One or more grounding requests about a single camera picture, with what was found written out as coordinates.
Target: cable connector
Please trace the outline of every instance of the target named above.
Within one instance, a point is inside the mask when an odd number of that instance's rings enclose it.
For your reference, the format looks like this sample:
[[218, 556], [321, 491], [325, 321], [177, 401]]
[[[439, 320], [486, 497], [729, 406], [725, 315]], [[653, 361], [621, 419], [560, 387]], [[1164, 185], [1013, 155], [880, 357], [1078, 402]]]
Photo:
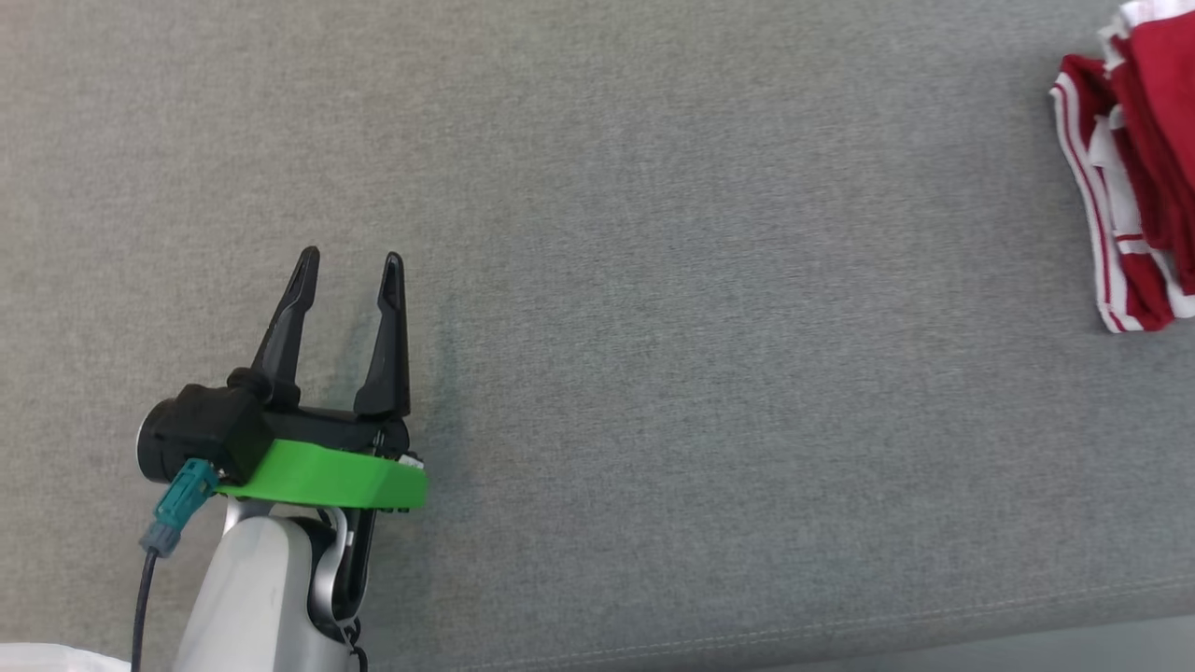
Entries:
[[220, 477], [208, 462], [198, 458], [186, 460], [154, 507], [155, 520], [142, 534], [141, 548], [146, 552], [157, 552], [159, 557], [170, 557], [182, 538], [186, 521], [200, 511], [203, 502], [216, 494], [219, 484]]

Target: red stripe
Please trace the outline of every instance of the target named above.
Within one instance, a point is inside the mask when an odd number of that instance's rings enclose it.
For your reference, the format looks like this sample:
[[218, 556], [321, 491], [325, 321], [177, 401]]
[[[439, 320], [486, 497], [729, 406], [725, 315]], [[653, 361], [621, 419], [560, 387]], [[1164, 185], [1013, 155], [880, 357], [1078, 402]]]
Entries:
[[1099, 226], [1099, 253], [1103, 256], [1104, 263], [1104, 304], [1108, 306], [1108, 314], [1111, 316], [1113, 322], [1116, 323], [1116, 328], [1124, 331], [1124, 325], [1121, 324], [1119, 317], [1116, 317], [1116, 311], [1113, 310], [1113, 288], [1111, 288], [1111, 275], [1108, 270], [1108, 244], [1107, 244], [1107, 231], [1104, 230], [1104, 219], [1099, 213], [1098, 201], [1096, 201], [1096, 195], [1091, 189], [1091, 181], [1087, 179], [1087, 171], [1083, 170], [1083, 161], [1079, 160], [1079, 153], [1074, 149], [1074, 142], [1071, 140], [1071, 114], [1067, 108], [1070, 100], [1067, 100], [1066, 90], [1059, 85], [1054, 85], [1060, 93], [1059, 98], [1062, 100], [1062, 126], [1066, 128], [1066, 147], [1071, 152], [1071, 157], [1074, 159], [1076, 165], [1079, 166], [1079, 175], [1083, 176], [1081, 187], [1087, 191], [1087, 200], [1091, 201], [1091, 209], [1096, 213], [1096, 224]]

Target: stitching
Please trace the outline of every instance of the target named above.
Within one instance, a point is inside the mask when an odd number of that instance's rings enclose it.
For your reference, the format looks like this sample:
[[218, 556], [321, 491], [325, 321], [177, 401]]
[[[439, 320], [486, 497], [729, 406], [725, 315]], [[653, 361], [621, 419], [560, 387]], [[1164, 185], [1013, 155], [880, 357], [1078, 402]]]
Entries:
[[[758, 637], [772, 637], [772, 639], [765, 639], [762, 641], [792, 640], [792, 639], [801, 639], [802, 637], [801, 635], [795, 635], [795, 633], [801, 633], [801, 631], [805, 631], [805, 630], [826, 630], [826, 629], [829, 629], [829, 628], [838, 628], [840, 625], [854, 625], [854, 628], [846, 628], [842, 631], [865, 630], [865, 629], [875, 628], [876, 625], [868, 625], [868, 627], [860, 627], [860, 625], [863, 625], [863, 624], [871, 624], [871, 623], [882, 623], [882, 622], [889, 622], [889, 621], [907, 621], [907, 622], [933, 621], [934, 617], [942, 618], [943, 615], [954, 615], [954, 613], [958, 613], [958, 612], [963, 612], [963, 611], [972, 611], [972, 613], [969, 616], [978, 616], [978, 615], [985, 615], [985, 613], [997, 613], [997, 612], [1000, 612], [1000, 611], [1010, 611], [1010, 610], [1018, 609], [1019, 605], [1025, 605], [1027, 603], [1034, 603], [1034, 601], [1040, 601], [1040, 600], [1049, 600], [1049, 599], [1054, 599], [1054, 598], [1068, 598], [1068, 599], [1061, 600], [1065, 604], [1065, 603], [1072, 603], [1072, 601], [1081, 601], [1081, 600], [1085, 600], [1085, 599], [1095, 599], [1096, 597], [1119, 597], [1119, 595], [1127, 595], [1127, 594], [1134, 594], [1134, 593], [1142, 593], [1142, 592], [1157, 591], [1157, 589], [1168, 588], [1168, 587], [1175, 587], [1173, 585], [1182, 585], [1184, 582], [1184, 580], [1190, 579], [1193, 576], [1195, 576], [1195, 573], [1177, 574], [1175, 576], [1168, 576], [1168, 578], [1163, 578], [1163, 579], [1150, 579], [1150, 580], [1144, 580], [1144, 581], [1123, 581], [1123, 582], [1120, 582], [1120, 584], [1108, 584], [1108, 585], [1104, 585], [1104, 586], [1093, 586], [1093, 587], [1090, 587], [1090, 588], [1081, 588], [1081, 589], [1078, 589], [1078, 591], [1065, 591], [1065, 592], [1059, 592], [1059, 593], [1046, 593], [1046, 594], [1040, 594], [1040, 595], [1030, 595], [1030, 597], [1016, 598], [1016, 599], [1009, 599], [1009, 600], [982, 603], [982, 604], [978, 604], [978, 605], [955, 606], [955, 607], [948, 607], [948, 609], [936, 609], [936, 610], [931, 610], [931, 611], [919, 611], [919, 612], [908, 612], [908, 613], [896, 613], [896, 615], [891, 615], [891, 616], [871, 616], [871, 617], [866, 617], [866, 618], [851, 618], [851, 619], [846, 619], [846, 621], [828, 621], [828, 622], [823, 622], [823, 623], [811, 623], [811, 624], [808, 624], [808, 625], [799, 625], [799, 627], [791, 627], [791, 628], [778, 628], [778, 629], [772, 629], [772, 630], [755, 630], [755, 631], [752, 631], [752, 633], [742, 633], [742, 634], [737, 634], [737, 635], [719, 635], [719, 636], [715, 636], [715, 637], [698, 637], [698, 639], [693, 639], [693, 640], [679, 640], [679, 641], [674, 641], [674, 642], [663, 642], [663, 643], [657, 643], [657, 644], [639, 644], [639, 646], [632, 646], [632, 647], [619, 647], [619, 648], [608, 648], [608, 649], [592, 650], [592, 652], [584, 652], [584, 653], [570, 653], [570, 654], [564, 654], [564, 655], [549, 655], [549, 656], [540, 656], [540, 658], [523, 658], [523, 659], [519, 659], [519, 660], [507, 660], [507, 661], [502, 661], [502, 662], [484, 662], [484, 664], [479, 664], [479, 665], [467, 665], [467, 666], [464, 666], [464, 667], [454, 667], [453, 670], [455, 670], [456, 672], [470, 672], [470, 671], [476, 671], [476, 670], [488, 670], [488, 668], [491, 668], [491, 667], [514, 667], [514, 666], [535, 665], [535, 664], [539, 664], [540, 666], [547, 664], [547, 665], [554, 666], [554, 667], [569, 667], [569, 666], [572, 666], [572, 665], [587, 665], [587, 664], [592, 664], [592, 662], [602, 662], [602, 661], [608, 661], [608, 660], [621, 660], [621, 659], [626, 659], [626, 658], [642, 658], [642, 656], [648, 656], [648, 655], [658, 655], [658, 654], [662, 654], [662, 653], [666, 653], [666, 652], [638, 653], [638, 654], [632, 654], [632, 655], [618, 655], [618, 656], [612, 656], [612, 658], [598, 658], [598, 659], [576, 661], [576, 662], [570, 662], [570, 664], [557, 664], [557, 661], [565, 661], [565, 660], [574, 659], [574, 658], [601, 656], [601, 655], [613, 654], [613, 653], [626, 653], [626, 652], [632, 652], [632, 650], [667, 649], [667, 648], [680, 647], [680, 646], [687, 646], [688, 648], [684, 648], [684, 649], [674, 650], [674, 652], [667, 652], [667, 653], [685, 653], [685, 652], [693, 652], [693, 650], [705, 650], [705, 649], [715, 649], [715, 648], [725, 648], [725, 647], [733, 647], [733, 646], [743, 646], [743, 644], [748, 644], [748, 643], [759, 643], [760, 640], [758, 640]], [[1089, 593], [1096, 593], [1096, 592], [1103, 592], [1103, 591], [1109, 591], [1109, 589], [1114, 589], [1114, 588], [1124, 588], [1124, 587], [1133, 587], [1134, 589], [1129, 589], [1127, 592], [1120, 592], [1120, 593], [1103, 594], [1103, 595], [1089, 595]], [[817, 633], [815, 633], [813, 635], [805, 635], [805, 636], [816, 636], [816, 635], [817, 635]], [[730, 643], [710, 646], [710, 642], [724, 642], [727, 640], [734, 640], [734, 641], [730, 642]], [[701, 646], [692, 646], [692, 644], [701, 644]]]

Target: stack of folded clothes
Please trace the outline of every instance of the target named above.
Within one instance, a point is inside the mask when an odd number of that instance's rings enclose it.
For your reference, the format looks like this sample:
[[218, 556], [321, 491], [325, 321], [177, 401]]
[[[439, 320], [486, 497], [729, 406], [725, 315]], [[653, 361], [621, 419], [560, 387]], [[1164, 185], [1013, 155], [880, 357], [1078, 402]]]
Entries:
[[1127, 2], [1050, 88], [1114, 332], [1195, 316], [1195, 0]]

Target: green bracket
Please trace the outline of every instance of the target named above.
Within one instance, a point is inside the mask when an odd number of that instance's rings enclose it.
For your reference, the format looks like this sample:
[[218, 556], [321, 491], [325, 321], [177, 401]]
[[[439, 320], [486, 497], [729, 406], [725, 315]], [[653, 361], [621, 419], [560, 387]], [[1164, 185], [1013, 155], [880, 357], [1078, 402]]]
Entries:
[[277, 439], [244, 485], [217, 493], [299, 506], [418, 508], [428, 491], [422, 469], [380, 457]]

